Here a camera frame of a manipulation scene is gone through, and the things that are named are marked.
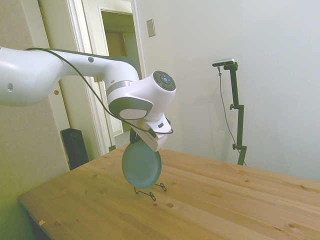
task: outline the wire plate stand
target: wire plate stand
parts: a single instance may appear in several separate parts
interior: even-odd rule
[[[162,182],[160,184],[155,184],[155,185],[161,187],[163,191],[165,191],[165,192],[167,191],[166,186]],[[157,200],[155,195],[152,192],[146,193],[144,191],[137,191],[136,187],[134,187],[134,191],[136,194],[142,193],[142,194],[148,195],[150,198],[152,198],[153,201]]]

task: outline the doorway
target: doorway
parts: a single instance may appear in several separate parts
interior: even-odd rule
[[[133,15],[130,13],[101,11],[101,16],[109,56],[131,58],[139,79],[142,79]],[[123,133],[130,131],[129,124],[125,122],[121,122],[121,124]],[[121,130],[120,132],[114,132],[114,136],[116,137],[121,133]]]

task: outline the black metal stand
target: black metal stand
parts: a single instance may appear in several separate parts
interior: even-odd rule
[[[155,184],[155,185],[161,187],[163,191],[165,191],[165,192],[167,191],[166,186],[162,182],[160,184]],[[148,195],[150,198],[152,198],[153,201],[157,200],[155,195],[152,192],[145,193],[143,191],[137,191],[136,187],[134,187],[134,191],[135,191],[136,194],[142,193],[142,194]]]
[[[233,104],[230,106],[230,110],[238,109],[238,129],[237,129],[237,137],[236,137],[236,145],[232,144],[233,150],[240,150],[240,155],[238,159],[238,165],[243,165],[245,162],[245,156],[247,147],[242,145],[242,138],[244,132],[244,112],[245,106],[239,105],[239,97],[238,97],[238,86],[237,86],[237,75],[236,71],[238,70],[238,63],[235,62],[231,65],[226,65],[223,67],[224,70],[230,70],[231,76],[231,88],[232,88],[232,98]]]

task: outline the black speaker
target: black speaker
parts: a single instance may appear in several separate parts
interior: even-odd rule
[[[84,138],[80,130],[68,128],[61,131],[70,170],[89,162]]]

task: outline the light switch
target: light switch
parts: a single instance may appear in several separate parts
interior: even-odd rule
[[[156,35],[155,24],[153,19],[146,21],[146,27],[148,28],[149,38]]]

